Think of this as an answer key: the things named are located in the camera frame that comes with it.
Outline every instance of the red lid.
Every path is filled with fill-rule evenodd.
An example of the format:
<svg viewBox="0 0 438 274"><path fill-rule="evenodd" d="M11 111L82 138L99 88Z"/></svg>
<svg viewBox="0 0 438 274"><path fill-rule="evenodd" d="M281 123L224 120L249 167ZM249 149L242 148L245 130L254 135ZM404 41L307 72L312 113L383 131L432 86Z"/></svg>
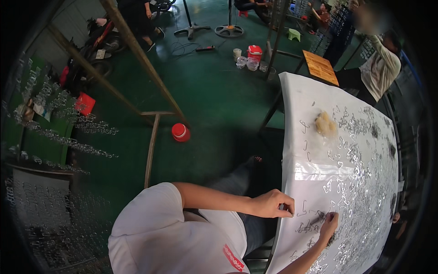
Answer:
<svg viewBox="0 0 438 274"><path fill-rule="evenodd" d="M175 137L179 137L184 134L186 127L182 123L174 124L172 127L172 135Z"/></svg>
<svg viewBox="0 0 438 274"><path fill-rule="evenodd" d="M249 46L248 51L249 51L249 53L256 54L256 55L261 55L263 53L263 51L261 50L261 47L256 46L256 45Z"/></svg>

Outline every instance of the wooden board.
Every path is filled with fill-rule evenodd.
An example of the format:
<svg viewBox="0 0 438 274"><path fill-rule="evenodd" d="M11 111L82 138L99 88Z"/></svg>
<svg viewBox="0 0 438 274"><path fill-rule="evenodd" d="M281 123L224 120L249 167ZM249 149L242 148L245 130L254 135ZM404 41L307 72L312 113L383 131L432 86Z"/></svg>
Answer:
<svg viewBox="0 0 438 274"><path fill-rule="evenodd" d="M306 58L306 63L312 76L339 86L338 79L336 78L335 72L333 71L329 60L305 50L303 50L303 54Z"/></svg>

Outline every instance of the green stool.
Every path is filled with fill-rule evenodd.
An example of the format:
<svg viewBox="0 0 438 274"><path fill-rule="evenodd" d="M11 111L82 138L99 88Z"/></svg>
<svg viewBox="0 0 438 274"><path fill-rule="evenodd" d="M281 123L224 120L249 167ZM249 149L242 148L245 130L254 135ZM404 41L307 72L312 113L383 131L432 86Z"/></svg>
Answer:
<svg viewBox="0 0 438 274"><path fill-rule="evenodd" d="M289 29L289 40L296 38L299 42L301 42L301 33L299 33L296 29Z"/></svg>

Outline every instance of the hair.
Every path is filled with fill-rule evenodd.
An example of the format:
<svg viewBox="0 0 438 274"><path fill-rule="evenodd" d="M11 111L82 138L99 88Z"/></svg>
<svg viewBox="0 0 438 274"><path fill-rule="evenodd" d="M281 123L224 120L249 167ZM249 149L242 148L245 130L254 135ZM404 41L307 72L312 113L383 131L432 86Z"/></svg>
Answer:
<svg viewBox="0 0 438 274"><path fill-rule="evenodd" d="M327 3L322 3L322 4L324 4L324 7L327 10L327 12L330 12L332 10L332 6L330 6L329 4Z"/></svg>
<svg viewBox="0 0 438 274"><path fill-rule="evenodd" d="M395 55L400 58L400 52L402 51L402 44L400 43L399 36L395 33L395 31L390 30L385 34L385 37L388 37L391 39L394 46L397 48L397 52L394 52Z"/></svg>

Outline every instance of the license plate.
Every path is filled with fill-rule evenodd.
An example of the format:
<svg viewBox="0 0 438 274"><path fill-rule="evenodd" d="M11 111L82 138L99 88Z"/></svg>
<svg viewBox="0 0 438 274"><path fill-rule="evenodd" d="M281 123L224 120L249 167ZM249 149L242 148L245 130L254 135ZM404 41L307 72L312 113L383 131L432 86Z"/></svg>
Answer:
<svg viewBox="0 0 438 274"><path fill-rule="evenodd" d="M105 58L105 52L106 52L106 50L97 50L96 59Z"/></svg>

